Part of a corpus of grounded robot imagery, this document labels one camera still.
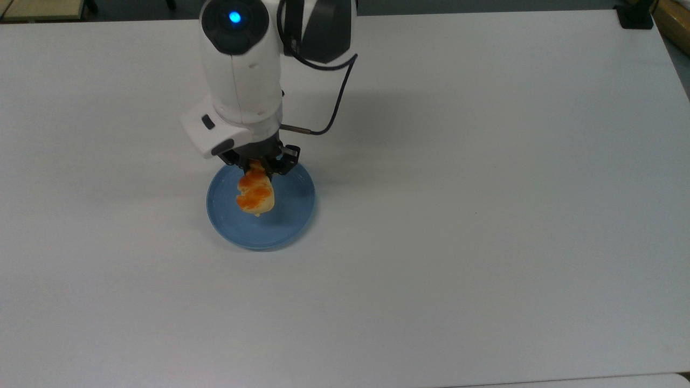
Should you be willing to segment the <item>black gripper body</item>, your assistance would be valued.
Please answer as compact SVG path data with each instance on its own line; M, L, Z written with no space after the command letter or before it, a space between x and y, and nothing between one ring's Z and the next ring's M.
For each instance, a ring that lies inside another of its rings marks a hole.
M295 145L285 145L279 135L273 135L261 142L248 143L243 147L229 148L235 145L233 140L228 140L218 146L218 157L227 165L236 165L244 172L246 163L249 160L259 160L259 167L262 168L262 159L266 156L281 156L281 174L287 175L296 165L299 164L300 147Z

